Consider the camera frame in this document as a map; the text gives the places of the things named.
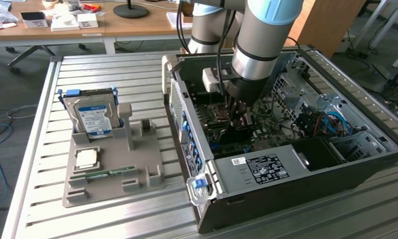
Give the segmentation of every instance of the hard drive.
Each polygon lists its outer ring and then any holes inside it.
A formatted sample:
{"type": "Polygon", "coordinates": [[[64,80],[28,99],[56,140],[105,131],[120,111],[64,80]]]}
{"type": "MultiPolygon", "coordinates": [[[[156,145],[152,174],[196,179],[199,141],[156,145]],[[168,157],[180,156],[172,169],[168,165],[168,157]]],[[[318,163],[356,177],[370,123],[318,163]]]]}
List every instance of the hard drive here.
{"type": "Polygon", "coordinates": [[[63,90],[57,92],[77,133],[85,132],[91,139],[108,137],[112,129],[121,127],[117,112],[117,89],[63,90]]]}

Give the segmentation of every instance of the metal profile rail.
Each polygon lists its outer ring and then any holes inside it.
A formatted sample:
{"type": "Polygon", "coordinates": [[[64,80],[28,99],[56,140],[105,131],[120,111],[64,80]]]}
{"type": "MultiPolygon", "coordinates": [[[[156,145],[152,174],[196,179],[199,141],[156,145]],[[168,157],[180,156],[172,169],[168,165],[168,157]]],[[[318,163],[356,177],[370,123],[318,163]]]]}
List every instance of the metal profile rail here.
{"type": "MultiPolygon", "coordinates": [[[[175,53],[71,56],[51,63],[3,238],[398,238],[398,163],[352,190],[211,234],[197,234],[163,101],[161,57],[175,53]],[[57,89],[112,84],[119,87],[120,101],[133,104],[133,123],[152,117],[157,124],[167,187],[64,208],[72,123],[55,93],[57,89]]],[[[398,132],[398,118],[320,53],[309,53],[398,132]]],[[[318,76],[310,81],[325,83],[318,76]]],[[[321,89],[329,90],[325,84],[321,89]]]]}

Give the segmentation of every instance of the gray floor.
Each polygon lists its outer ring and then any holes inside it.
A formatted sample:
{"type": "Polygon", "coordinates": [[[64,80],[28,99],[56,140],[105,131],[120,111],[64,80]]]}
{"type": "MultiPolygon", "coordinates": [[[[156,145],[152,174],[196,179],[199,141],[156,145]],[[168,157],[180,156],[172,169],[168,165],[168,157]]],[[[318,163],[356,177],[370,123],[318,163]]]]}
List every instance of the gray floor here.
{"type": "MultiPolygon", "coordinates": [[[[364,26],[369,15],[357,19],[352,28],[352,34],[357,33],[364,26]]],[[[89,50],[83,51],[77,45],[52,46],[52,51],[59,55],[84,55],[84,54],[104,54],[105,48],[100,43],[87,44],[89,50]]],[[[140,42],[132,42],[128,45],[121,44],[128,52],[136,50],[140,42]]],[[[137,52],[176,50],[180,44],[177,40],[148,41],[144,42],[137,52]]],[[[17,47],[17,51],[23,51],[27,47],[17,47]]],[[[389,35],[378,46],[380,56],[370,55],[366,61],[369,63],[380,63],[389,66],[398,57],[398,29],[392,29],[389,35]]],[[[43,88],[43,80],[47,73],[49,57],[43,51],[37,51],[27,58],[17,67],[21,69],[20,76],[13,75],[7,68],[7,63],[15,57],[13,54],[5,52],[0,47],[0,109],[12,109],[23,105],[36,104],[40,98],[43,88]]],[[[336,54],[332,59],[346,73],[365,67],[365,65],[342,54],[336,54]]],[[[354,79],[374,79],[380,77],[373,73],[373,70],[361,71],[353,76],[354,79]]],[[[0,163],[7,175],[7,179],[12,187],[16,185],[19,168],[24,156],[25,145],[31,132],[33,118],[19,119],[13,122],[13,135],[0,145],[0,163]]],[[[0,199],[3,196],[3,181],[0,179],[0,199]]],[[[11,203],[12,190],[7,197],[5,203],[0,207],[8,207],[11,203]]],[[[0,235],[3,232],[7,211],[0,212],[0,235]]]]}

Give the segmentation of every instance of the aluminum table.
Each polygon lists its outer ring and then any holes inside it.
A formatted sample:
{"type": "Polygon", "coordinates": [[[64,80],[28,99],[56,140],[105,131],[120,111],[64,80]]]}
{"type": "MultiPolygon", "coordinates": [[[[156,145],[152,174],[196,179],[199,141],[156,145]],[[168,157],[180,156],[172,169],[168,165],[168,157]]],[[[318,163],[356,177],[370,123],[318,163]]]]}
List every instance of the aluminum table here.
{"type": "MultiPolygon", "coordinates": [[[[172,53],[68,56],[49,64],[3,238],[397,239],[398,163],[356,189],[211,234],[197,234],[163,101],[161,58],[172,53]],[[120,101],[132,103],[133,123],[151,117],[157,125],[167,187],[64,208],[61,197],[72,123],[56,92],[57,89],[87,90],[111,85],[119,88],[120,101]]],[[[322,55],[312,54],[398,132],[396,116],[381,111],[372,96],[322,55]]]]}

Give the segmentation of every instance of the paper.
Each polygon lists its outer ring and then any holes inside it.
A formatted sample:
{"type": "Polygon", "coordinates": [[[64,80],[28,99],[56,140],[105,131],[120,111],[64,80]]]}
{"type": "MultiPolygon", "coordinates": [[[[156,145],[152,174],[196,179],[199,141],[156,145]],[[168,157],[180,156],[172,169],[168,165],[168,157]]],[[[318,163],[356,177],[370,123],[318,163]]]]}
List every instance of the paper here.
{"type": "Polygon", "coordinates": [[[5,23],[5,24],[0,24],[0,29],[4,29],[4,28],[9,28],[9,27],[13,27],[16,26],[16,23],[12,22],[12,23],[5,23]]]}
{"type": "MultiPolygon", "coordinates": [[[[177,29],[177,13],[176,12],[167,12],[168,21],[171,22],[172,28],[177,29]]],[[[184,23],[183,22],[183,29],[192,29],[193,23],[184,23]]]]}

